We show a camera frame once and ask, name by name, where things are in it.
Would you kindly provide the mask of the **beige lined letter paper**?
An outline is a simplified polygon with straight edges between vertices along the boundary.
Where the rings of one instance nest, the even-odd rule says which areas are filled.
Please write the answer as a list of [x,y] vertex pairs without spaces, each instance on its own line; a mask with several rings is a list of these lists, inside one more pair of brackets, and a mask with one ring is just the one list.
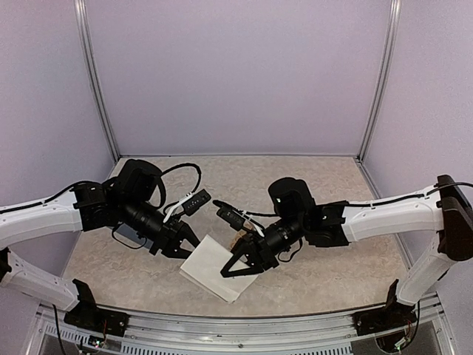
[[209,294],[233,303],[258,276],[224,278],[220,272],[230,258],[230,251],[207,234],[180,266],[180,275]]

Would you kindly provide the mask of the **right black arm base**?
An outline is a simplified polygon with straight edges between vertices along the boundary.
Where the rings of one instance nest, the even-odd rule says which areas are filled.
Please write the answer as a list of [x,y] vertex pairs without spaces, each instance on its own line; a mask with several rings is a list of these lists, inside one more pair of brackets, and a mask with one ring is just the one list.
[[414,305],[404,305],[398,302],[396,289],[399,279],[389,287],[387,301],[381,307],[368,311],[358,311],[352,315],[358,336],[374,334],[417,322]]

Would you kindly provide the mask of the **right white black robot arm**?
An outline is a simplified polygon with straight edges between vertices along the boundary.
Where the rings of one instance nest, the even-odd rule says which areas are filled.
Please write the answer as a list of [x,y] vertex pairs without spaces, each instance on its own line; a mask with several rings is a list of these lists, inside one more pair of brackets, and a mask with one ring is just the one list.
[[267,227],[253,213],[215,200],[217,216],[243,236],[231,248],[220,273],[225,278],[262,274],[282,263],[281,253],[306,241],[317,248],[348,246],[370,237],[433,231],[427,250],[401,280],[393,283],[378,322],[394,328],[426,291],[455,264],[472,258],[472,205],[461,182],[438,176],[433,186],[406,195],[366,202],[317,204],[305,181],[284,177],[268,194],[276,222]]

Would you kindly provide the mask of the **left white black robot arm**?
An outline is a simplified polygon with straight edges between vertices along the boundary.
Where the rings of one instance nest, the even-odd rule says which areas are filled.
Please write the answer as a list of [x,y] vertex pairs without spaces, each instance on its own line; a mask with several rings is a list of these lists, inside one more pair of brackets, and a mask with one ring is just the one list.
[[193,215],[211,196],[195,186],[164,214],[150,203],[154,192],[159,192],[160,203],[165,203],[164,175],[148,161],[129,159],[117,176],[103,183],[78,181],[43,200],[1,208],[1,287],[49,302],[63,311],[73,311],[85,327],[98,328],[103,312],[96,307],[86,283],[56,277],[24,261],[10,247],[50,234],[104,227],[116,231],[126,225],[151,243],[150,254],[184,260],[191,252],[182,248],[183,241],[193,247],[200,242],[181,220],[182,214]]

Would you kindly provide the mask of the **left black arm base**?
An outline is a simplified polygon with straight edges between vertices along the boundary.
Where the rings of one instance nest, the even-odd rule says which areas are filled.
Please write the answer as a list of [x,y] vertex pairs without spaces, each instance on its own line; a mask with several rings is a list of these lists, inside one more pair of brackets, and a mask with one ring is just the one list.
[[73,279],[72,283],[78,291],[78,304],[65,313],[64,322],[89,331],[123,337],[129,324],[129,315],[100,308],[85,282]]

